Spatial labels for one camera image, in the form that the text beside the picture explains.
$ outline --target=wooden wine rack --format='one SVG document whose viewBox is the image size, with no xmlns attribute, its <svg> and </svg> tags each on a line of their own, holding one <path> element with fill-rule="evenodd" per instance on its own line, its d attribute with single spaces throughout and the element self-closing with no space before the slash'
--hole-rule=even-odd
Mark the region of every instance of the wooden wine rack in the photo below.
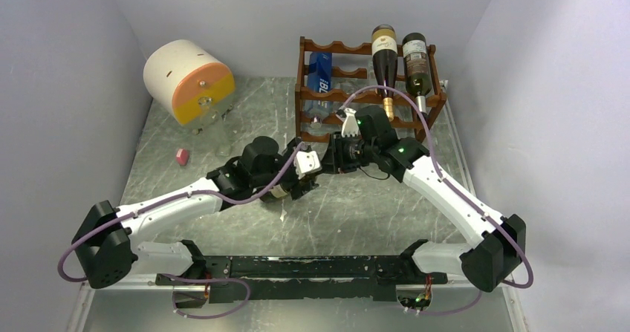
<svg viewBox="0 0 630 332">
<path fill-rule="evenodd" d="M 446 103 L 446 93 L 441 90 L 440 80 L 438 78 L 438 67 L 435 64 L 435 45 L 430 45 L 428 47 L 429 52 L 429 68 L 431 71 L 431 81 L 433 85 L 433 93 L 434 95 L 426 98 L 426 105 L 429 107 L 429 120 L 427 124 L 429 128 L 433 126 L 433 123 L 438 118 L 440 111 L 444 107 L 444 103 Z M 295 87 L 295 112 L 296 112 L 296 135 L 302 137 L 304 141 L 308 142 L 318 142 L 318 143 L 327 143 L 330 137 L 330 134 L 324 135 L 312 135 L 308 131 L 302 130 L 303 123 L 310 123 L 311 119 L 306 115 L 302 109 L 304 108 L 305 100 L 325 100 L 329 102 L 345 102 L 346 99 L 350 96 L 350 94 L 340 90 L 334 89 L 332 91 L 326 93 L 316 93 L 306 87 L 305 77 L 308 74 L 308 63 L 305 63 L 305 52 L 330 52 L 330 53 L 346 53 L 346 54 L 354 54 L 354 55 L 371 55 L 371 43 L 364 42 L 360 46 L 355 48 L 351 48 L 346 46 L 341 41 L 333 41 L 331 44 L 326 46 L 321 46 L 313 42 L 311 39 L 305 39 L 304 36 L 299 38 L 299 62 L 297 67 L 297 81 Z M 403 47 L 398 45 L 398 56 L 403 55 Z M 337 66 L 333 67 L 332 77 L 342 77 L 342 78 L 360 78 L 367 79 L 368 78 L 368 70 L 366 68 L 358 68 L 355 71 L 344 71 Z M 405 76 L 398 75 L 397 81 L 404 82 Z M 383 98 L 376 93 L 376 91 L 367 91 L 365 95 L 357 96 L 354 99 L 355 103 L 370 103 L 370 104 L 382 104 Z M 392 121 L 392 126 L 394 128 L 411 128 L 414 130 L 415 137 L 417 140 L 422 141 L 425 138 L 424 129 L 422 128 L 422 123 L 418 119 L 418 116 L 413 113 L 413 108 L 410 104 L 399 96 L 394 97 L 394 105 L 401 105 L 407 107 L 410 111 L 412 111 L 412 121 L 408 122 L 405 120 L 401 120 L 399 117 L 395 117 Z M 337 118 L 337 116 L 333 113 L 328 117 L 324 118 L 322 121 L 324 124 L 337 124 L 338 126 L 342 125 L 342 121 Z"/>
</svg>

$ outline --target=blue bottle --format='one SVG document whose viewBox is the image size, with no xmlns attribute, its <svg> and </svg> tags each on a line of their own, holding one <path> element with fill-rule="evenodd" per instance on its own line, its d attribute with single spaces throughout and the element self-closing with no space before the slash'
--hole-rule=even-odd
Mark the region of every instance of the blue bottle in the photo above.
<svg viewBox="0 0 630 332">
<path fill-rule="evenodd" d="M 333 56 L 329 52 L 313 52 L 308 60 L 306 86 L 313 92 L 331 90 Z M 304 101 L 304 112 L 311 119 L 311 128 L 319 128 L 322 121 L 333 111 L 333 103 L 325 100 Z"/>
</svg>

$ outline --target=white wall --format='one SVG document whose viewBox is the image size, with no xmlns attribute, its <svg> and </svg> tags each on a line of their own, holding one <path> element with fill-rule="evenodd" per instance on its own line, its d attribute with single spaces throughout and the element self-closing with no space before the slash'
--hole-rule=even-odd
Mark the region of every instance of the white wall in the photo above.
<svg viewBox="0 0 630 332">
<path fill-rule="evenodd" d="M 464 49 L 490 0 L 118 0 L 145 56 L 175 39 L 197 42 L 233 72 L 297 72 L 299 37 L 369 42 L 376 25 L 420 31 L 438 46 L 441 75 Z M 358 65 L 365 67 L 362 59 Z"/>
<path fill-rule="evenodd" d="M 478 194 L 527 222 L 532 331 L 630 331 L 629 59 L 630 0 L 492 0 L 450 78 Z"/>
<path fill-rule="evenodd" d="M 0 24 L 0 330 L 64 331 L 79 287 L 57 259 L 91 205 L 120 200 L 144 61 L 114 0 L 0 0 Z"/>
</svg>

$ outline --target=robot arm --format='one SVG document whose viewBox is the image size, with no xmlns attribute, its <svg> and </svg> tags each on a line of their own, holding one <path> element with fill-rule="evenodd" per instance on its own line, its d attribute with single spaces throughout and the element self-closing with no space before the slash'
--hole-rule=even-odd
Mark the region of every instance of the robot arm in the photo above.
<svg viewBox="0 0 630 332">
<path fill-rule="evenodd" d="M 379 169 L 414 189 L 434 204 L 466 239 L 465 244 L 420 245 L 412 258 L 423 273 L 466 276 L 479 290 L 490 292 L 520 263 L 521 259 L 507 240 L 486 219 L 501 222 L 501 227 L 525 251 L 525 223 L 517 215 L 505 218 L 432 162 L 428 150 L 412 138 L 398 139 L 383 110 L 377 106 L 351 111 L 345 121 L 358 123 L 361 138 L 341 132 L 331 136 L 322 160 L 325 172 L 351 172 L 359 166 L 376 163 Z M 484 211 L 480 215 L 460 195 Z"/>
<path fill-rule="evenodd" d="M 480 290 L 489 292 L 521 263 L 515 250 L 486 218 L 501 222 L 501 227 L 524 250 L 523 220 L 517 215 L 503 217 L 472 196 L 446 172 L 441 171 L 438 175 L 426 148 L 409 137 L 398 139 L 382 108 L 373 105 L 356 113 L 352 111 L 343 128 L 343 132 L 331 135 L 321 162 L 310 148 L 291 154 L 301 143 L 299 138 L 292 140 L 279 154 L 275 140 L 257 137 L 245 147 L 243 155 L 228 160 L 205 178 L 175 192 L 116 209 L 108 201 L 95 205 L 73 243 L 116 217 L 132 214 L 134 218 L 103 230 L 76 249 L 90 285 L 93 288 L 107 287 L 130 273 L 171 274 L 196 279 L 203 275 L 206 261 L 191 241 L 161 244 L 148 240 L 179 222 L 219 212 L 234 203 L 253 201 L 264 187 L 271 190 L 261 196 L 263 201 L 286 195 L 297 199 L 316 187 L 315 177 L 319 173 L 352 172 L 370 163 L 376 163 L 381 171 L 426 197 L 466 239 L 465 244 L 417 242 L 411 254 L 414 271 L 463 275 Z M 361 137 L 356 135 L 356 128 Z M 284 173 L 271 187 L 279 172 Z M 484 215 L 479 215 L 447 187 L 444 179 L 483 207 Z"/>
<path fill-rule="evenodd" d="M 309 147 L 292 156 L 300 143 L 300 139 L 292 140 L 279 154 L 275 140 L 257 137 L 245 146 L 240 157 L 228 160 L 205 178 L 174 192 L 116 208 L 108 201 L 94 205 L 73 243 L 107 221 L 127 215 L 133 218 L 103 230 L 76 249 L 90 286 L 96 289 L 108 287 L 130 274 L 198 277 L 205 270 L 205 260 L 194 243 L 163 244 L 150 240 L 180 222 L 228 209 L 241 200 L 254 201 L 254 195 L 271 185 L 283 166 L 291 169 L 286 170 L 271 190 L 260 198 L 272 201 L 287 195 L 293 199 L 302 197 L 317 186 L 313 173 L 320 167 L 317 153 Z"/>
</svg>

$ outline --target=pink eraser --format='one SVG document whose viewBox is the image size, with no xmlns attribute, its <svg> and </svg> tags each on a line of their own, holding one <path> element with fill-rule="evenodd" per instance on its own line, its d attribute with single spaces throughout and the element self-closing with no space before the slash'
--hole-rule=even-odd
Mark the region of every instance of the pink eraser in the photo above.
<svg viewBox="0 0 630 332">
<path fill-rule="evenodd" d="M 179 149 L 178 153 L 175 155 L 175 159 L 182 166 L 185 166 L 188 163 L 188 157 L 188 150 L 186 149 Z"/>
</svg>

